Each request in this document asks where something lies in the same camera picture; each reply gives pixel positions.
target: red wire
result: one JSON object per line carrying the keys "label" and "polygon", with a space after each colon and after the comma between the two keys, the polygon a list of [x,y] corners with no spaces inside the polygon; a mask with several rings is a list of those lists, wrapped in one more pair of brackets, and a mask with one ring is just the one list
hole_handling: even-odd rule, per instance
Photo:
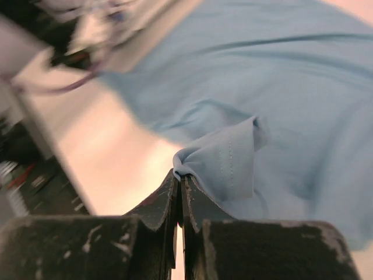
{"label": "red wire", "polygon": [[32,168],[34,168],[35,163],[31,164],[20,176],[15,178],[10,184],[7,186],[7,189],[10,189],[16,185],[16,187],[20,186],[22,183],[24,183],[30,174]]}

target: blue fabric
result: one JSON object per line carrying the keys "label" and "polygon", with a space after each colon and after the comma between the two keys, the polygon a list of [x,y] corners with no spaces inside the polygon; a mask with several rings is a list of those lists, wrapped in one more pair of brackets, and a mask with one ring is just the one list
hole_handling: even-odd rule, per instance
{"label": "blue fabric", "polygon": [[254,195],[254,151],[267,141],[263,121],[251,117],[218,129],[174,156],[174,174],[193,174],[214,201],[222,203]]}
{"label": "blue fabric", "polygon": [[[186,146],[265,117],[254,188],[269,218],[329,221],[360,249],[373,237],[372,50],[370,27],[314,0],[205,0],[133,71],[101,78]],[[255,193],[236,196],[220,203],[263,217]]]}

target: wire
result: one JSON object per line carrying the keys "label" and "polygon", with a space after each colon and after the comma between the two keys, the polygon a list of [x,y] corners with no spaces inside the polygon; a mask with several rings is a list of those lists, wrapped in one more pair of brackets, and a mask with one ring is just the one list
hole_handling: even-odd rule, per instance
{"label": "wire", "polygon": [[15,83],[13,81],[14,76],[10,74],[0,74],[0,80],[5,82],[16,94],[22,94],[26,93],[26,90],[28,92],[33,92],[41,95],[50,95],[50,94],[55,94],[55,95],[60,95],[63,93],[70,92],[71,90],[75,90],[82,85],[86,84],[88,81],[92,80],[95,78],[100,71],[102,70],[103,66],[105,63],[109,60],[115,46],[116,46],[116,41],[118,36],[121,34],[122,29],[121,27],[121,19],[124,17],[110,17],[113,22],[113,28],[112,28],[112,34],[110,35],[108,39],[108,46],[107,49],[102,57],[101,60],[93,63],[91,67],[87,70],[88,74],[83,77],[82,79],[77,80],[74,83],[71,83],[70,85],[67,86],[62,86],[62,87],[55,87],[55,88],[48,88],[48,87],[43,87],[39,85],[35,85],[33,83],[27,83],[26,87],[25,86],[20,86],[19,84]]}

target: stitching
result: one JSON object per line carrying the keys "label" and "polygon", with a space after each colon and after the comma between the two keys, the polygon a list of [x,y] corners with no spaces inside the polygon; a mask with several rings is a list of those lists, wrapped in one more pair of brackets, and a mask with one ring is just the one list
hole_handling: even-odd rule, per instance
{"label": "stitching", "polygon": [[220,185],[224,186],[223,162],[221,159],[221,145],[219,145]]}
{"label": "stitching", "polygon": [[230,162],[231,162],[231,188],[233,188],[233,164],[232,164],[232,142],[229,141],[229,154],[230,154]]}

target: white table surface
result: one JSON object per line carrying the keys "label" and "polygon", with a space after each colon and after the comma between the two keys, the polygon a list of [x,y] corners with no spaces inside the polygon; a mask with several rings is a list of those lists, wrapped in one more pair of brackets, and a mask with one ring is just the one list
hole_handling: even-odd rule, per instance
{"label": "white table surface", "polygon": [[[179,0],[171,10],[123,50],[108,67],[126,72],[148,53],[201,0]],[[328,0],[373,24],[371,0]],[[18,75],[19,80],[59,86],[84,73],[66,68],[46,70],[41,52]],[[146,131],[132,119],[115,92],[93,80],[62,96],[28,96],[51,138],[55,152],[88,208],[98,215],[122,215],[154,191],[172,168],[179,146]],[[183,279],[182,240],[178,234],[177,269]],[[354,253],[364,280],[373,279],[373,246]]]}

